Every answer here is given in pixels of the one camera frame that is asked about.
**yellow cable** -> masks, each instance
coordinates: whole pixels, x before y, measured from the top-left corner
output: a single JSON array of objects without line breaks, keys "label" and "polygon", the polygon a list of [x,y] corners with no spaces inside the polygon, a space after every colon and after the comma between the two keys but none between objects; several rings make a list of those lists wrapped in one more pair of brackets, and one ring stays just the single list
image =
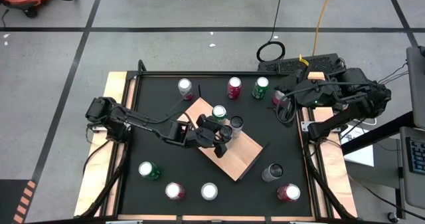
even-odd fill
[{"label": "yellow cable", "polygon": [[319,17],[319,22],[317,22],[316,33],[315,33],[315,36],[314,36],[313,56],[314,56],[314,52],[316,51],[317,35],[319,34],[319,27],[320,27],[320,23],[321,23],[321,18],[323,16],[324,12],[325,12],[327,1],[328,0],[325,0],[325,3],[323,4],[323,8],[321,9],[321,13],[320,13],[320,17]]}]

